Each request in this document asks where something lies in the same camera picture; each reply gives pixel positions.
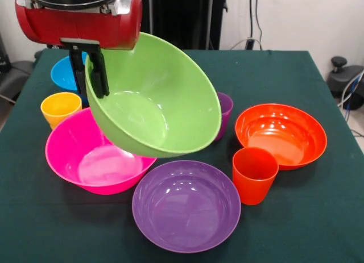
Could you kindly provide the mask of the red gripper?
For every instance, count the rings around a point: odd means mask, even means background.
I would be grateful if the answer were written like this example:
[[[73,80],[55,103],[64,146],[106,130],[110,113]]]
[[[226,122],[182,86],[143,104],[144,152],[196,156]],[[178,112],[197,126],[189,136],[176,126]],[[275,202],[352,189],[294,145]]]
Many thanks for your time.
[[[142,22],[142,0],[15,0],[18,23],[36,43],[98,43],[103,49],[134,48]],[[97,98],[108,96],[104,56],[100,48],[87,48],[86,72]],[[86,95],[82,51],[69,51],[80,95]]]

